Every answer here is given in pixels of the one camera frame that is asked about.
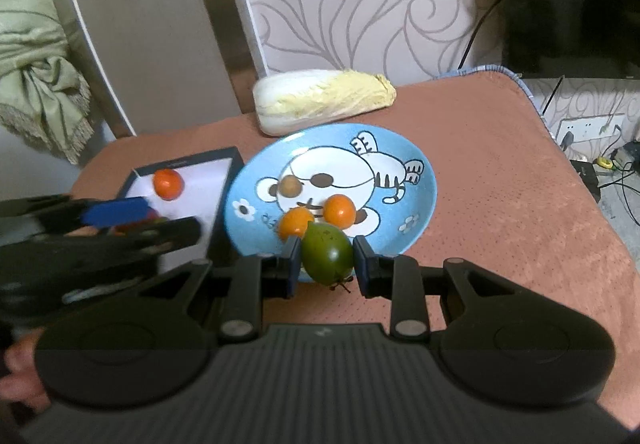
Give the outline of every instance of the orange cherry tomato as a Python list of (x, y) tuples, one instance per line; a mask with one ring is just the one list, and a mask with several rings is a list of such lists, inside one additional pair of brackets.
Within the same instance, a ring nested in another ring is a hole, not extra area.
[(314, 216), (308, 209), (299, 206), (287, 211), (278, 224), (278, 236), (284, 242), (290, 236), (302, 238), (305, 236), (309, 222), (314, 222)]
[(356, 221), (356, 206), (346, 195), (332, 195), (323, 206), (324, 220), (339, 229), (353, 226)]
[(159, 169), (154, 173), (154, 190), (164, 200), (177, 199), (184, 190), (184, 181), (174, 169)]

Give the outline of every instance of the wallpaper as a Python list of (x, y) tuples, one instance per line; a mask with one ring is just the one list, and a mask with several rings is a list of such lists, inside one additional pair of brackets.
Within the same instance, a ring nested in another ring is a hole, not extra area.
[[(424, 81), (458, 67), (475, 24), (495, 0), (248, 0), (267, 72), (351, 67), (393, 84)], [(465, 66), (500, 63), (498, 7)], [(556, 81), (529, 80), (542, 108)], [(640, 119), (640, 82), (565, 80), (546, 111), (552, 132), (564, 117), (625, 113), (631, 140)], [(594, 159), (613, 139), (577, 143), (567, 155)]]

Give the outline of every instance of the pink tablecloth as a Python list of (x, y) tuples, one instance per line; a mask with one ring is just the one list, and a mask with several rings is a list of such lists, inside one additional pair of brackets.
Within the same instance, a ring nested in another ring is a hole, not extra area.
[[(640, 423), (634, 262), (522, 90), (497, 72), (432, 81), (400, 88), (391, 108), (350, 121), (404, 135), (434, 168), (435, 213), (408, 254), (423, 265), (466, 258), (594, 317), (617, 348), (601, 403), (624, 424)], [(73, 193), (113, 198), (134, 167), (229, 145), (247, 161), (272, 141), (258, 132), (252, 114), (123, 139), (84, 169)], [(302, 284), (295, 299), (267, 302), (265, 319), (386, 323), (388, 303)]]

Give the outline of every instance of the blue object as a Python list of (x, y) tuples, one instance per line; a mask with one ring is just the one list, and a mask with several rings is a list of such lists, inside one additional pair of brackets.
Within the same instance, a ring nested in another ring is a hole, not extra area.
[(82, 215), (85, 226), (98, 229), (111, 228), (142, 222), (149, 213), (149, 204), (144, 197), (130, 197), (98, 202)]
[[(356, 224), (381, 255), (405, 252), (427, 227), (436, 204), (431, 164), (413, 143), (386, 129), (356, 123), (291, 134), (258, 153), (229, 190), (225, 225), (242, 255), (279, 253), (278, 221), (305, 206), (318, 219), (332, 195), (349, 196)], [(300, 281), (310, 281), (306, 273)]]

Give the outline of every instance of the wall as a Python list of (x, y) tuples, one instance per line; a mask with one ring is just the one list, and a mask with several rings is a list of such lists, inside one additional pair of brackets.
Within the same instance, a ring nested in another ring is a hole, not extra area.
[[(353, 67), (384, 72), (396, 85), (433, 78), (458, 66), (479, 17), (495, 0), (249, 0), (268, 72)], [(499, 13), (485, 23), (466, 66), (500, 62)], [(542, 103), (556, 81), (527, 81)], [(640, 117), (640, 84), (565, 80), (546, 119), (625, 112), (622, 144)], [(593, 159), (612, 139), (574, 145), (567, 154)]]
[[(82, 153), (81, 166), (114, 140), (104, 121), (98, 121), (95, 130)], [(0, 200), (67, 193), (78, 178), (81, 166), (31, 148), (0, 126)]]

